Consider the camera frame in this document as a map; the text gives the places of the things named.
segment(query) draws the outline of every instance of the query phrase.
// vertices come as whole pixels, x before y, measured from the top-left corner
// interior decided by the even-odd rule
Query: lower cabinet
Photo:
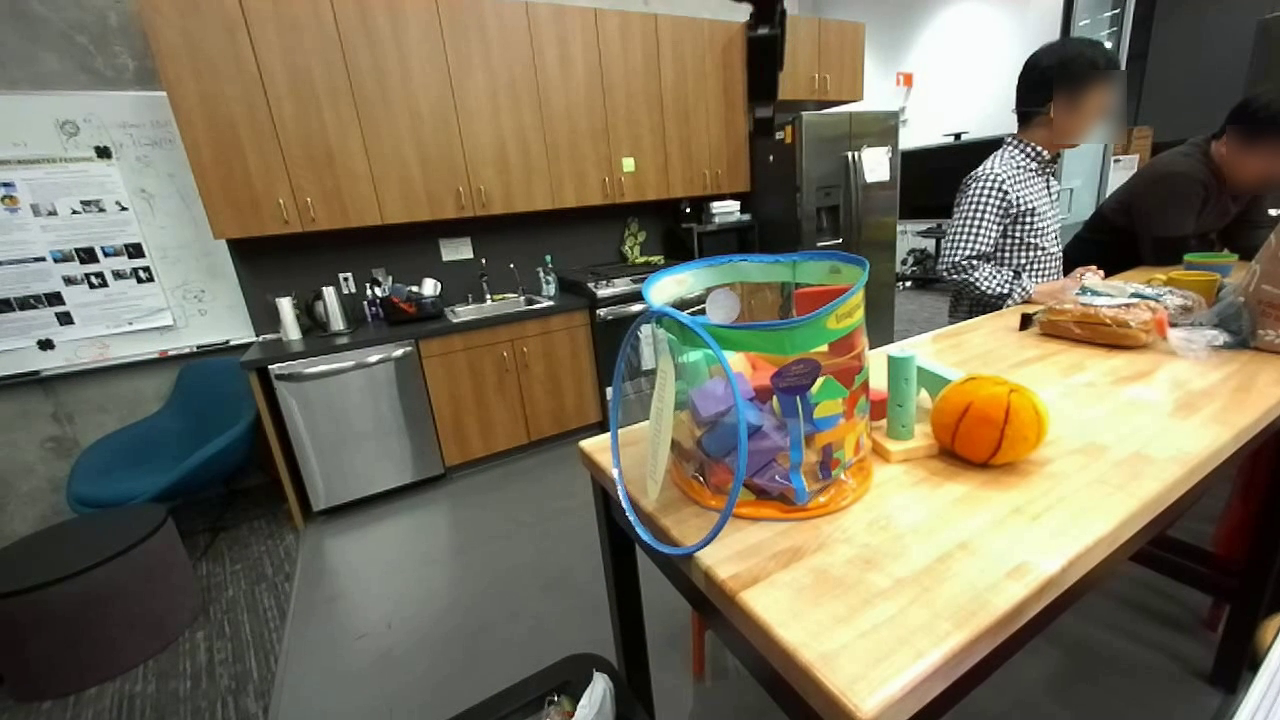
[[[449,470],[599,422],[590,313],[435,337],[422,359]]]

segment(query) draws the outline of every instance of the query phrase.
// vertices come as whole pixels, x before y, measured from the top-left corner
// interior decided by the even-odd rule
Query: microwave
[[[755,252],[755,221],[680,224],[666,252],[667,262]]]

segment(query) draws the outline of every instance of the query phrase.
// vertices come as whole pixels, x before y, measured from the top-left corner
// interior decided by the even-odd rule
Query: blue chair
[[[238,358],[198,358],[168,399],[88,445],[70,481],[77,512],[177,503],[219,489],[253,460],[258,410]]]

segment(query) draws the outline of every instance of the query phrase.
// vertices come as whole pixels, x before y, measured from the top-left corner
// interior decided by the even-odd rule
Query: stainless steel dishwasher
[[[273,363],[311,512],[445,474],[415,343]]]

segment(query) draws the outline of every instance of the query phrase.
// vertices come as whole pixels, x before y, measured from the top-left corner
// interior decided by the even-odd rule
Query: person
[[[1269,98],[1243,98],[1236,118],[1280,118]],[[1273,221],[1256,201],[1222,201],[1222,129],[1153,158],[1125,180],[1069,240],[1063,263],[1128,271],[1141,263],[1180,263],[1198,250],[1254,257]]]
[[[1045,67],[1116,64],[1096,40],[1053,40],[1037,47],[1017,78],[1017,134],[963,176],[940,277],[951,286],[951,321],[998,313],[1005,306],[1047,306],[1078,295],[1086,269],[1063,277],[1058,162],[1045,145]]]

